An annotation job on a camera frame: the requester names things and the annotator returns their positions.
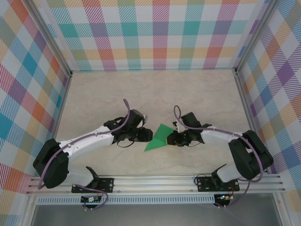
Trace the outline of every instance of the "colorful checkered wall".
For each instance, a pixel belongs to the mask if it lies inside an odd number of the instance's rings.
[[[244,34],[253,32],[252,24],[247,26],[253,10],[258,4],[266,8],[268,0],[35,0],[35,4],[70,67],[89,71],[232,68],[249,38]]]
[[[21,0],[0,0],[0,226],[14,226],[67,76]]]
[[[291,214],[301,220],[301,0],[281,1],[240,77]]]
[[[242,55],[244,54],[245,52],[245,49],[247,48],[247,46],[249,45],[253,35],[254,35],[254,32],[256,31],[258,25],[259,25],[259,22],[261,21],[262,19],[262,16],[264,15],[264,13],[266,12],[268,6],[269,6],[269,3],[270,3],[271,0],[265,0],[264,1],[264,4],[262,5],[261,9],[260,9],[260,12],[258,13],[257,17],[256,17],[256,20],[250,30],[250,32],[248,33],[248,36],[244,42],[244,45],[242,46],[240,52],[239,52],[239,55],[233,65],[233,67],[237,67]]]

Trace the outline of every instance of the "beige floor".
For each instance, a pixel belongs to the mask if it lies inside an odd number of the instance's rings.
[[[161,123],[172,127],[173,106],[193,111],[202,124],[239,132],[248,123],[231,70],[118,71],[75,73],[63,111],[57,141],[90,132],[107,120],[125,116],[126,98],[149,119],[155,132]],[[144,152],[146,143],[129,148],[111,145],[72,163],[98,174],[207,173],[231,162],[229,151],[215,145],[164,146]]]

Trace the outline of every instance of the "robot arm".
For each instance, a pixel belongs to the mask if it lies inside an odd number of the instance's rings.
[[[87,167],[90,173],[88,170],[78,171],[71,169],[68,167],[69,162],[97,148],[112,145],[125,139],[133,142],[148,142],[152,140],[152,131],[143,127],[147,116],[142,115],[135,109],[130,111],[128,121],[122,128],[112,133],[98,135],[100,132],[106,132],[120,127],[125,120],[125,117],[119,117],[107,121],[96,130],[71,140],[56,142],[54,139],[50,139],[46,141],[33,162],[33,166],[40,176],[50,158],[61,148],[67,147],[53,159],[47,168],[43,178],[45,186],[47,188],[53,188],[64,183],[81,184],[95,188],[91,186],[91,183],[93,183],[93,180],[98,180],[97,174],[90,167]]]
[[[254,153],[242,139],[233,134],[215,131],[215,127],[210,124],[204,124],[202,126],[192,112],[182,116],[181,120],[189,127],[201,127],[211,130],[186,129],[183,131],[182,125],[180,126],[180,123],[176,121],[173,124],[177,126],[177,130],[173,131],[173,133],[167,137],[167,144],[189,146],[191,141],[199,141],[203,144],[214,144],[230,150],[234,162],[225,164],[212,173],[212,183],[216,188],[241,177],[251,180],[260,173],[259,164]],[[248,130],[245,133],[237,134],[247,139],[254,147],[261,160],[263,169],[273,164],[272,156],[254,131]]]

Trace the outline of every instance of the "aluminum frame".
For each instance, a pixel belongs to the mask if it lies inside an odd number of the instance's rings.
[[[247,102],[246,93],[243,89],[243,84],[242,84],[242,82],[240,80],[240,77],[238,75],[238,71],[233,69],[232,72],[233,72],[235,83],[237,85],[237,89],[238,89],[238,92],[239,92],[239,95],[240,95],[240,98],[241,98],[241,102],[243,104],[244,111],[246,113],[246,117],[247,117],[249,126],[253,131],[256,131],[257,134],[259,134],[259,132],[257,131],[257,128],[255,127],[254,118],[253,118],[252,113],[251,113],[252,111],[251,111],[250,106]],[[298,223],[293,222],[290,218],[290,215],[289,215],[290,211],[288,209],[287,194],[285,194],[285,193],[281,193],[281,194],[280,193],[273,193],[273,196],[274,196],[275,204],[277,206],[278,213],[279,213],[279,216],[281,218],[281,221],[282,221],[283,225],[285,225],[285,226],[298,225]]]
[[[60,63],[62,69],[64,72],[71,77],[72,76],[72,70],[68,66],[67,61],[65,57],[63,56],[61,50],[59,49],[57,43],[54,40],[54,37],[52,36],[50,30],[48,29],[47,24],[44,22],[41,14],[39,13],[39,10],[35,6],[35,4],[31,0],[22,0],[23,4],[27,8],[28,12],[32,16],[34,22],[37,24],[40,32],[42,33],[46,43],[51,48],[52,52],[54,53],[55,57],[57,58],[58,62]]]
[[[170,194],[224,194],[225,192],[198,192],[194,184],[195,174],[186,175],[109,175],[102,178],[114,178],[113,193],[109,195],[170,195]],[[38,190],[40,178],[32,178],[27,194],[36,195],[78,195],[71,193],[71,185],[59,185],[52,189],[43,187]],[[247,182],[239,182],[241,194]],[[282,193],[285,187],[278,174],[264,173],[259,183],[251,183],[249,193]]]

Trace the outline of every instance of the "green paper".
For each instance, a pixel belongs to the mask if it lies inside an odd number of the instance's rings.
[[[159,126],[159,128],[157,129],[153,139],[147,144],[146,148],[144,151],[148,151],[151,149],[155,149],[158,147],[163,147],[165,145],[167,145],[167,137],[168,135],[170,135],[172,132],[174,131],[174,129],[161,124]]]

